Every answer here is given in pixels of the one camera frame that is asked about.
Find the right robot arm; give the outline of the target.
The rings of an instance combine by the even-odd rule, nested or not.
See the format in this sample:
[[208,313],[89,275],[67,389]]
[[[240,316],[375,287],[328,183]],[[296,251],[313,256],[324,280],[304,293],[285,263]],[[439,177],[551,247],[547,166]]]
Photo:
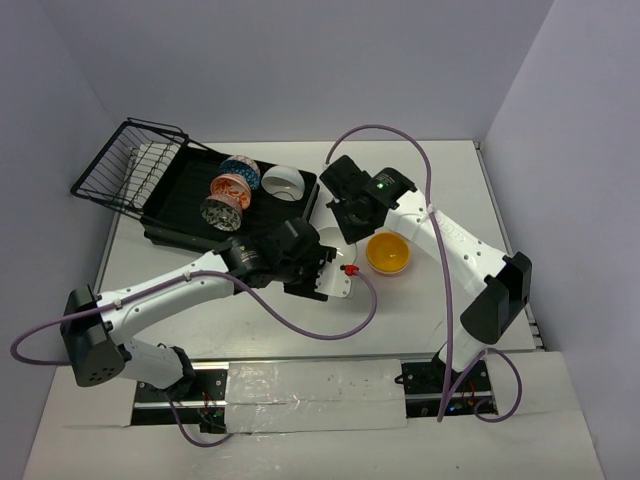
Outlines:
[[327,204],[349,244],[385,228],[438,260],[448,280],[457,280],[472,297],[447,328],[436,358],[434,378],[446,391],[469,378],[468,366],[485,348],[498,343],[529,302],[532,262],[512,256],[464,229],[429,204],[413,181],[394,168],[372,176],[344,155],[320,180],[331,193]]

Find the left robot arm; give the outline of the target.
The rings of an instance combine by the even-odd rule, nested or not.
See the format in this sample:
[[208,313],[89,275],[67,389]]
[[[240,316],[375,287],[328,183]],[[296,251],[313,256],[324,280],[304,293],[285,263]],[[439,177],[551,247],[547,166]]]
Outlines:
[[310,223],[293,219],[267,234],[231,236],[189,264],[131,287],[101,294],[88,286],[75,289],[60,327],[75,381],[87,388],[121,377],[184,398],[196,377],[186,352],[142,342],[138,333],[199,304],[272,282],[287,294],[325,301],[318,282],[335,257],[335,248],[323,245]]

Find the white bowl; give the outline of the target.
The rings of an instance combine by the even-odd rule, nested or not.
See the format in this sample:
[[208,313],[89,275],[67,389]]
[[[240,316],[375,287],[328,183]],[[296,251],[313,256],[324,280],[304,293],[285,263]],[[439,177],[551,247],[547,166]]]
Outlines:
[[343,265],[353,265],[357,259],[357,247],[355,244],[348,244],[343,238],[338,227],[324,227],[318,230],[320,254],[320,271],[324,272],[329,265],[342,267]]
[[297,169],[283,165],[269,168],[262,176],[261,185],[267,193],[284,201],[301,200],[306,187]]

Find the blue patterned bowl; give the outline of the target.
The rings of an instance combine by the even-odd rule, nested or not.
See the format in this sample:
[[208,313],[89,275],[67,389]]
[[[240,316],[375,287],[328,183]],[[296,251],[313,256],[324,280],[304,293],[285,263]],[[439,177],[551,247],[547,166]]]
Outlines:
[[255,191],[261,184],[261,172],[258,164],[251,158],[242,155],[232,155],[220,165],[222,174],[236,174],[242,176],[249,187]]

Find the white cardboard sheet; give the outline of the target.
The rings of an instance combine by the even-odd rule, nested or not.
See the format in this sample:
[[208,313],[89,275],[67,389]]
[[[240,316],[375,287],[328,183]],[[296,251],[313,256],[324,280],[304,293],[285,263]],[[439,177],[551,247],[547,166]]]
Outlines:
[[25,479],[124,479],[135,382],[76,385],[69,367],[56,370]]

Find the black mounting rail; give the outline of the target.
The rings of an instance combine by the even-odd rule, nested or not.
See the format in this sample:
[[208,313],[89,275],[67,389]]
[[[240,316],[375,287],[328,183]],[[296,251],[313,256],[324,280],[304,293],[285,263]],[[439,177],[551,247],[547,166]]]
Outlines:
[[[401,364],[394,383],[404,389],[405,411],[409,418],[437,415],[442,394],[442,367],[431,361],[409,361]],[[175,402],[178,417],[186,425],[197,425],[205,433],[226,431],[228,391],[226,367],[200,366],[196,380],[183,397]],[[491,414],[495,411],[492,386],[486,362],[481,360],[457,387],[449,400],[447,416]],[[135,390],[131,423],[135,426],[173,425],[175,417],[164,396],[154,387],[140,382]]]

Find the white taped sheet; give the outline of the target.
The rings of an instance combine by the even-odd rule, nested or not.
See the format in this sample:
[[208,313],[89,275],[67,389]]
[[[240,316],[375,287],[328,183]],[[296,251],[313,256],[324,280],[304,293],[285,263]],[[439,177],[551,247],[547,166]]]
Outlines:
[[232,363],[225,425],[251,434],[401,429],[400,373],[395,359]]

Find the orange floral bowl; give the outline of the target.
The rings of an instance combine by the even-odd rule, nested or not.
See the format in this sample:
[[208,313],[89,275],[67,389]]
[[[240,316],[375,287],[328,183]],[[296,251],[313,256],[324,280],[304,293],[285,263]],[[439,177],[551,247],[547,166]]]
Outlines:
[[225,194],[234,198],[243,210],[249,208],[252,190],[248,182],[239,174],[221,174],[210,184],[212,194]]

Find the yellow bowl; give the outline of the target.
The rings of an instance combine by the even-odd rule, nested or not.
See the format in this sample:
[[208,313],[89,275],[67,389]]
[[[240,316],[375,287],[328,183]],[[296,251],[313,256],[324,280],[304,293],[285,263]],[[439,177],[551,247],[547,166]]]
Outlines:
[[407,241],[393,232],[374,234],[366,245],[368,265],[381,275],[396,275],[410,263],[411,251]]

